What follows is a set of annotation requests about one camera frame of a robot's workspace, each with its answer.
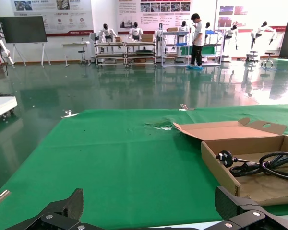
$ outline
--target cardboard box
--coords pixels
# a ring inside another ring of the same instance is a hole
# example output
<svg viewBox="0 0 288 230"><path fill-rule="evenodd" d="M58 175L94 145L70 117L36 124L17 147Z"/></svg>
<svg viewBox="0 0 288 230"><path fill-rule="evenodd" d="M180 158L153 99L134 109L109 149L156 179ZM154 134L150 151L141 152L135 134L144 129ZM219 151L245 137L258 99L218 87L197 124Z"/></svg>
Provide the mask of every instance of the cardboard box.
<svg viewBox="0 0 288 230"><path fill-rule="evenodd" d="M216 159L222 150L230 151L234 157L253 162L259 162L261 157L271 152L288 152L288 136L282 135L287 128L285 125L266 121L250 123L249 118L174 125L181 132L203 141L203 161L220 185L232 194L250 198L261 206L288 204L288 180L264 173L235 178L230 173L230 168ZM288 172L288 164L278 169Z"/></svg>
<svg viewBox="0 0 288 230"><path fill-rule="evenodd" d="M142 35L142 42L153 42L153 41L154 41L154 35L153 34Z"/></svg>
<svg viewBox="0 0 288 230"><path fill-rule="evenodd" d="M121 42L121 41L122 41L121 37L116 37L115 38L115 42Z"/></svg>
<svg viewBox="0 0 288 230"><path fill-rule="evenodd" d="M141 64L138 64L137 66L142 66L142 67L145 67L146 66L146 59L145 58L135 58L134 59L134 62L135 63L143 63L142 65Z"/></svg>
<svg viewBox="0 0 288 230"><path fill-rule="evenodd" d="M177 31L178 31L177 27L168 28L168 32L177 32Z"/></svg>

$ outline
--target green epoxy floor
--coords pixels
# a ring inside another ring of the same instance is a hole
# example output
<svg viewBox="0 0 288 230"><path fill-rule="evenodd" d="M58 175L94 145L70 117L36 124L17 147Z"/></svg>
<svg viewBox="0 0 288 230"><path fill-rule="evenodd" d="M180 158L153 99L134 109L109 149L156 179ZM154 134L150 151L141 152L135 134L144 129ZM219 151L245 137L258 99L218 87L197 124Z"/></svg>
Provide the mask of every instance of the green epoxy floor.
<svg viewBox="0 0 288 230"><path fill-rule="evenodd" d="M8 73L0 69L0 93L13 93L18 107L14 117L0 118L0 188L65 110L288 104L288 60L281 59L267 71L232 62L203 71L60 64L16 66Z"/></svg>

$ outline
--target poster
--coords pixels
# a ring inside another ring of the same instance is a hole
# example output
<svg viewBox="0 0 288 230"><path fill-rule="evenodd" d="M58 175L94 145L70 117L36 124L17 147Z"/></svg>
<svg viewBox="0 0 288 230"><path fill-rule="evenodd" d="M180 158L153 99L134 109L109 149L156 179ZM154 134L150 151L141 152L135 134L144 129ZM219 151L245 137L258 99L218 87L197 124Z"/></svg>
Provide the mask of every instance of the poster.
<svg viewBox="0 0 288 230"><path fill-rule="evenodd" d="M276 31L285 31L288 21L288 0L282 0L282 7L258 0L217 2L215 29L229 29L236 24L240 31L248 32L258 28L264 21Z"/></svg>
<svg viewBox="0 0 288 230"><path fill-rule="evenodd" d="M43 16L47 36L83 36L93 31L91 0L11 1L15 16Z"/></svg>
<svg viewBox="0 0 288 230"><path fill-rule="evenodd" d="M145 32L179 27L182 21L190 21L191 0L117 0L119 34L127 34L138 22Z"/></svg>

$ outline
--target green tablecloth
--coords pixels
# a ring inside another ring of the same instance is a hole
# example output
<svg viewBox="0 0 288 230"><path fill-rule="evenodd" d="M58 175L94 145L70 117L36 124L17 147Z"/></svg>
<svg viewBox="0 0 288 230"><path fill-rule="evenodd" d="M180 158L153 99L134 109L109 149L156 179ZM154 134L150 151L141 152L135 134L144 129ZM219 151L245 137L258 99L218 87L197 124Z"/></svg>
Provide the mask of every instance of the green tablecloth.
<svg viewBox="0 0 288 230"><path fill-rule="evenodd" d="M81 221L105 229L220 220L218 183L201 159L200 141L154 126L243 117L288 125L288 105L95 110L63 119L2 188L11 195L0 204L0 230L75 188L84 189ZM268 210L286 215L288 205Z"/></svg>

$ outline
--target shelving rack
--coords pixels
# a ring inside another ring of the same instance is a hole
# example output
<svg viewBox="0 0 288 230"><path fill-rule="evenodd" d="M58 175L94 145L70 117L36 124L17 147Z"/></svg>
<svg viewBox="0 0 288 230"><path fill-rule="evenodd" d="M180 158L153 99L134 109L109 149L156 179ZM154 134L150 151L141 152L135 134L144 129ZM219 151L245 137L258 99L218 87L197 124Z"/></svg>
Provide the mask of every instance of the shelving rack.
<svg viewBox="0 0 288 230"><path fill-rule="evenodd" d="M215 33L215 34L208 34L209 36L214 36L217 35L217 41L219 40L219 36L222 35L220 33ZM221 43L218 44L204 44L205 47L215 47L216 49L216 54L203 54L203 57L207 57L207 62L203 62L202 66L220 66L222 63L222 53L223 53L223 43L224 43L224 36L221 39ZM214 57L214 61L213 62L209 62L209 58Z"/></svg>
<svg viewBox="0 0 288 230"><path fill-rule="evenodd" d="M187 45L185 46L176 46L176 44L173 44L172 45L167 45L167 44L164 44L164 42L161 43L161 65L163 67L183 67L183 66L187 66L190 62L190 45L189 45L189 39L190 39L190 36L188 36L190 34L190 32L185 32L185 31L181 31L181 32L162 32L161 33L161 37L162 37L162 41L165 41L166 39L166 36L176 36L177 39L176 41L178 42L179 41L179 36L185 36L185 43L187 43ZM176 56L167 56L165 53L163 53L163 50L165 50L166 47L188 47L188 54L186 55L176 55ZM165 59L166 58L179 58L179 57L187 57L187 63L184 63L184 64L165 64Z"/></svg>
<svg viewBox="0 0 288 230"><path fill-rule="evenodd" d="M126 45L126 55L125 55L125 61L126 65L154 65L157 67L156 64L156 43L155 42L128 42L125 43ZM153 52L148 53L148 54L139 54L139 53L134 53L130 52L129 53L129 47L135 47L135 46L153 46ZM130 62L131 59L135 58L140 58L140 59L146 59L147 60L152 60L153 62L145 62L145 63L135 63L135 62Z"/></svg>
<svg viewBox="0 0 288 230"><path fill-rule="evenodd" d="M114 53L114 52L110 52L110 53L100 53L99 52L99 48L102 47L121 47L122 52L119 53ZM105 65L124 65L126 67L126 63L125 63L125 55L126 55L126 50L125 50L126 46L125 43L123 42L103 42L103 43L95 43L95 60L96 60L96 65L97 66L105 66ZM100 59L114 59L115 62L113 63L103 63L100 62ZM122 59L123 62L117 62L117 59Z"/></svg>
<svg viewBox="0 0 288 230"><path fill-rule="evenodd" d="M134 52L129 52L129 47L135 47L135 46L153 46L153 52L147 53L147 54L139 54ZM122 52L115 53L99 53L99 48L101 47L121 47ZM124 65L125 67L128 67L129 65L156 65L156 43L155 42L111 42L111 43L96 43L95 48L97 50L95 54L95 60L97 66L103 66L103 65ZM145 63L135 63L130 62L132 59L151 59L153 62L145 62ZM114 63L101 63L100 59L114 59ZM117 59L122 59L123 62L116 62Z"/></svg>

